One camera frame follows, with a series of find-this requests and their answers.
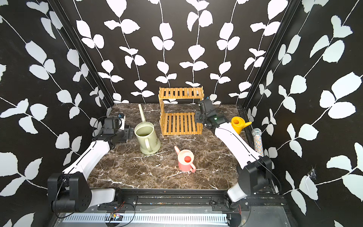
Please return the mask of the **wooden slatted shelf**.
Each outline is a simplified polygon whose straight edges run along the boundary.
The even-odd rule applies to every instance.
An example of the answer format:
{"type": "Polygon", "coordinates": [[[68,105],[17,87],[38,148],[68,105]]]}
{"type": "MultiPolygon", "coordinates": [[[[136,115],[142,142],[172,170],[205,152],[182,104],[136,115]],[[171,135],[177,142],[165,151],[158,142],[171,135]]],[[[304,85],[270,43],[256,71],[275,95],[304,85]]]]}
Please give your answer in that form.
{"type": "Polygon", "coordinates": [[[164,101],[167,99],[204,99],[204,90],[197,88],[159,88],[158,100],[160,103],[160,127],[163,136],[169,135],[195,135],[202,134],[203,125],[195,120],[195,113],[166,113],[164,101]]]}

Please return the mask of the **yellow watering can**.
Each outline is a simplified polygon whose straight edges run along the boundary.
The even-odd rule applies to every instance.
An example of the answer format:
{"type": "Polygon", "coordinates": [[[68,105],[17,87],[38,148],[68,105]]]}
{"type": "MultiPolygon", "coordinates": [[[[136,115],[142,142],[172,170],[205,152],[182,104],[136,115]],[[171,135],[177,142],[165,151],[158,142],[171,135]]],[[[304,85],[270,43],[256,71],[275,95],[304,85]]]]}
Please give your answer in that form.
{"type": "Polygon", "coordinates": [[[231,125],[238,135],[241,134],[242,129],[251,125],[252,122],[246,122],[242,117],[235,116],[231,120],[231,125]]]}

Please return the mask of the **green watering can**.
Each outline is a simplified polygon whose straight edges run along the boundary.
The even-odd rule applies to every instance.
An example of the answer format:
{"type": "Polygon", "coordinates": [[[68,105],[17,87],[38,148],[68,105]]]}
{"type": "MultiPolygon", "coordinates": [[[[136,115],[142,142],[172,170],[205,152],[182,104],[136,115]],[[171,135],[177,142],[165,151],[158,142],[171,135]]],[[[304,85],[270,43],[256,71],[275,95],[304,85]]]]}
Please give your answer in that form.
{"type": "Polygon", "coordinates": [[[142,122],[139,123],[134,133],[140,145],[140,151],[145,155],[152,155],[159,151],[161,142],[157,137],[154,125],[147,122],[141,104],[138,104],[142,122]]]}

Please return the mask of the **pink watering can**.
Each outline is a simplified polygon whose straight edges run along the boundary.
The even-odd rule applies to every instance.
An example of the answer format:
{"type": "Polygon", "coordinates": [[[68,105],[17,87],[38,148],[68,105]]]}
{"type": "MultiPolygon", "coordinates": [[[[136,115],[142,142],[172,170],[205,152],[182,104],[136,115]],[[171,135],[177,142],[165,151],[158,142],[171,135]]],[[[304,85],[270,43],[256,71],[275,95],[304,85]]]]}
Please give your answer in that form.
{"type": "Polygon", "coordinates": [[[194,154],[188,149],[180,150],[177,146],[175,146],[174,149],[177,153],[179,169],[182,172],[195,173],[196,166],[193,163],[194,154]]]}

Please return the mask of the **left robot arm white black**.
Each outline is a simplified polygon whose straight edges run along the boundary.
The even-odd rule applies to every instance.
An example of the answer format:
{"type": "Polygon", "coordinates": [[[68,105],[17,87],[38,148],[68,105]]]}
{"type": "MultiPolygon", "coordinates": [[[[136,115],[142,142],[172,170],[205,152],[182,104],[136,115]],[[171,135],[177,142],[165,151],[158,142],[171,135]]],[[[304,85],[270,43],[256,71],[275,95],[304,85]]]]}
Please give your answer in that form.
{"type": "Polygon", "coordinates": [[[125,123],[125,115],[105,119],[104,126],[86,151],[61,173],[48,178],[48,202],[53,213],[80,213],[89,207],[114,201],[116,190],[91,189],[88,177],[103,156],[118,143],[133,137],[133,128],[125,123]]]}

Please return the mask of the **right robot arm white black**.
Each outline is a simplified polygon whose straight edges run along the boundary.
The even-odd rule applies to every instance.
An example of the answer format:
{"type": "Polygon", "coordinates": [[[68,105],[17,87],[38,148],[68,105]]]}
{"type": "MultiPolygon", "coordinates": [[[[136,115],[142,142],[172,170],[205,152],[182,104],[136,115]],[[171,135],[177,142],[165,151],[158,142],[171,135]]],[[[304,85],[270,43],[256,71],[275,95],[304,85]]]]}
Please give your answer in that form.
{"type": "Polygon", "coordinates": [[[237,183],[227,190],[231,202],[238,202],[271,183],[272,161],[261,156],[233,128],[233,121],[219,114],[210,99],[198,102],[195,121],[211,130],[235,156],[239,164],[237,183]]]}

